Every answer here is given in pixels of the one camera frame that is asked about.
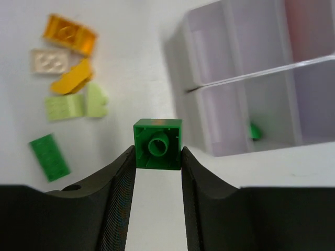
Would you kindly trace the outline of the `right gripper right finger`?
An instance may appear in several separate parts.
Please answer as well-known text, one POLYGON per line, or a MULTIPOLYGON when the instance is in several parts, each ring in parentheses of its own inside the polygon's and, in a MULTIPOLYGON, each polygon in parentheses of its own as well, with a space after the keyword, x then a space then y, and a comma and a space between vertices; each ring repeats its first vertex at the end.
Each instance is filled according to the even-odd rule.
POLYGON ((334 250, 332 187, 236 188, 186 147, 181 176, 189 250, 334 250))

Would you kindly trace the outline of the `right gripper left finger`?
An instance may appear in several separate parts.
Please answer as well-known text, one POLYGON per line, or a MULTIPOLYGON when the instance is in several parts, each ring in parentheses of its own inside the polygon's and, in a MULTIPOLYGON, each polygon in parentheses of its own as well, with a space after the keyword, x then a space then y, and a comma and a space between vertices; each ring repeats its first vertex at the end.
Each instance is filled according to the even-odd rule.
POLYGON ((124 250, 135 148, 62 190, 1 186, 1 250, 124 250))

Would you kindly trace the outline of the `green lego plate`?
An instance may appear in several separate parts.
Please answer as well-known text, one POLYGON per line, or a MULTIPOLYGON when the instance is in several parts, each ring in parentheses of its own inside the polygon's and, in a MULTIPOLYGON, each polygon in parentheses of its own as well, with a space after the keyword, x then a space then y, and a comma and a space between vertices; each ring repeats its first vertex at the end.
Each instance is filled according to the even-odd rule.
POLYGON ((71 173, 53 134, 29 142, 48 182, 56 181, 71 173))

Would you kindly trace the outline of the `dark green square lego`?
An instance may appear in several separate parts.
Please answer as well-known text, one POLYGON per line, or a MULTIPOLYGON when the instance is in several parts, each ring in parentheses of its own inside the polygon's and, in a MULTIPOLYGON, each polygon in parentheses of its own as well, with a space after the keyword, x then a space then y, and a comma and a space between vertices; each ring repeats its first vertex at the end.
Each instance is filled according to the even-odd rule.
POLYGON ((250 123, 250 139, 253 141, 259 141, 263 137, 262 130, 254 123, 250 123))

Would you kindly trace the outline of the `dark green small lego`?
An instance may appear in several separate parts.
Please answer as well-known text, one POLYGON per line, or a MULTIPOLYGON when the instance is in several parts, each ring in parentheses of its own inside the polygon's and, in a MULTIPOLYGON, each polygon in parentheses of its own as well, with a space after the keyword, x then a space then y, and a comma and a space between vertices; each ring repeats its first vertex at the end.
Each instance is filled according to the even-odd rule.
POLYGON ((181 119, 140 119, 133 125, 136 167, 180 170, 181 119))

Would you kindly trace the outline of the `orange lego brick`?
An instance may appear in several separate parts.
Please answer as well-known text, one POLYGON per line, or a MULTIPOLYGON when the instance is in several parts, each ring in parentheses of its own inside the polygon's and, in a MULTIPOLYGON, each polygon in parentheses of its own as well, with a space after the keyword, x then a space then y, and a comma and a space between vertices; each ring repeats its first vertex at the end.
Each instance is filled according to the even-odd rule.
POLYGON ((59 14, 50 14, 42 35, 47 41, 80 55, 92 56, 98 34, 79 22, 59 14))

